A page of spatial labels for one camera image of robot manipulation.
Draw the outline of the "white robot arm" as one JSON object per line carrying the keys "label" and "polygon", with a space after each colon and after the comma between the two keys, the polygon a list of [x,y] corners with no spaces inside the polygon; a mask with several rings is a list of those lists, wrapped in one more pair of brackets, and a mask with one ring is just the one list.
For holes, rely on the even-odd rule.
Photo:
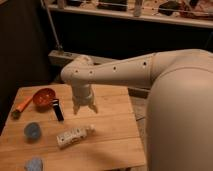
{"label": "white robot arm", "polygon": [[81,55],[61,78],[75,108],[93,102],[93,84],[148,88],[149,171],[213,171],[213,52],[164,51],[101,65]]}

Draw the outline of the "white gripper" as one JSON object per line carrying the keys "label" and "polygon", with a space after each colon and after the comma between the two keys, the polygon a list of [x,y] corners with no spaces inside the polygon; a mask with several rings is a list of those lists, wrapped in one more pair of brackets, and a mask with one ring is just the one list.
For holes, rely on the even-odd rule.
{"label": "white gripper", "polygon": [[71,86],[72,100],[74,103],[73,113],[78,114],[80,106],[89,106],[91,110],[98,113],[98,108],[94,103],[94,93],[90,84]]}

